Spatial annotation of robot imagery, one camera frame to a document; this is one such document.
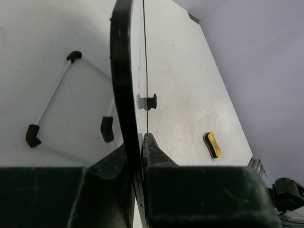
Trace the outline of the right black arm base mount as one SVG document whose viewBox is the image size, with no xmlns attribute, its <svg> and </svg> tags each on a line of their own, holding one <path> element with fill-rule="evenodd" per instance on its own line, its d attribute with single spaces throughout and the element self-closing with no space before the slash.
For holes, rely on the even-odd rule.
<svg viewBox="0 0 304 228">
<path fill-rule="evenodd" d="M 293 179 L 279 178 L 267 190 L 278 212 L 286 213 L 304 206 L 304 187 Z"/>
</svg>

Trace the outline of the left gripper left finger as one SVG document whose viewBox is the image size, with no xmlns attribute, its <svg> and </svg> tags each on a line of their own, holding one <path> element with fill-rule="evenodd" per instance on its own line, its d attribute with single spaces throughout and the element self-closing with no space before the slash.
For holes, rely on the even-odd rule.
<svg viewBox="0 0 304 228">
<path fill-rule="evenodd" d="M 3 228 L 130 228 L 133 187 L 123 145 L 89 168 L 3 167 Z"/>
</svg>

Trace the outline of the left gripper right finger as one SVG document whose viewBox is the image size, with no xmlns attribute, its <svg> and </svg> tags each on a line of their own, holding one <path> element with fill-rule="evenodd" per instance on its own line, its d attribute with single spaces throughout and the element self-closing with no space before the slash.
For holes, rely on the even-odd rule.
<svg viewBox="0 0 304 228">
<path fill-rule="evenodd" d="M 248 167 L 179 166 L 147 133 L 144 204 L 150 228 L 279 228 L 258 174 Z"/>
</svg>

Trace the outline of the small black-framed whiteboard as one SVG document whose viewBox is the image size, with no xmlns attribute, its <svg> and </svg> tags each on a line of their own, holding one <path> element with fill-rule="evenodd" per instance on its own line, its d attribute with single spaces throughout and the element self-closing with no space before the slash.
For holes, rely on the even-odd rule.
<svg viewBox="0 0 304 228">
<path fill-rule="evenodd" d="M 147 124 L 147 61 L 144 1 L 118 0 L 111 16 L 112 84 L 130 177 L 142 227 L 144 212 L 142 146 Z"/>
</svg>

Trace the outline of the yellow black whiteboard eraser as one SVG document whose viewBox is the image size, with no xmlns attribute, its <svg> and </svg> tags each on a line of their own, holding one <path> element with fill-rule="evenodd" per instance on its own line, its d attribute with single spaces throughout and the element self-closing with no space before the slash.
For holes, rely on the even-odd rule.
<svg viewBox="0 0 304 228">
<path fill-rule="evenodd" d="M 206 144 L 208 151 L 213 159 L 219 158 L 222 154 L 220 147 L 217 144 L 213 132 L 205 133 L 203 141 Z"/>
</svg>

